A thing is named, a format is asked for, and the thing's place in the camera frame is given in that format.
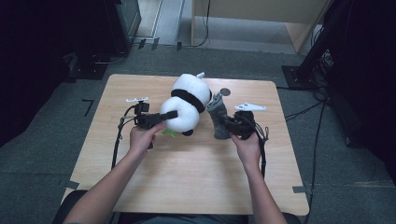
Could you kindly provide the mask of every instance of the white plush toy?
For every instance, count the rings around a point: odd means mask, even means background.
[[[198,124],[199,114],[205,111],[206,105],[212,98],[212,92],[202,78],[205,73],[197,76],[181,75],[174,83],[171,98],[161,106],[161,114],[177,110],[177,118],[165,121],[165,126],[186,136],[192,135]]]

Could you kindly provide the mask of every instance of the person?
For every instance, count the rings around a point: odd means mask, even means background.
[[[130,148],[124,158],[95,186],[85,192],[74,204],[64,223],[105,223],[112,213],[123,190],[140,162],[148,154],[147,148],[156,140],[156,133],[164,128],[164,123],[149,130],[133,127],[130,133]],[[287,223],[274,201],[259,168],[259,139],[253,134],[247,140],[232,135],[238,156],[245,169],[253,207],[254,223]],[[198,216],[163,217],[141,220],[139,223],[220,223],[215,218]]]

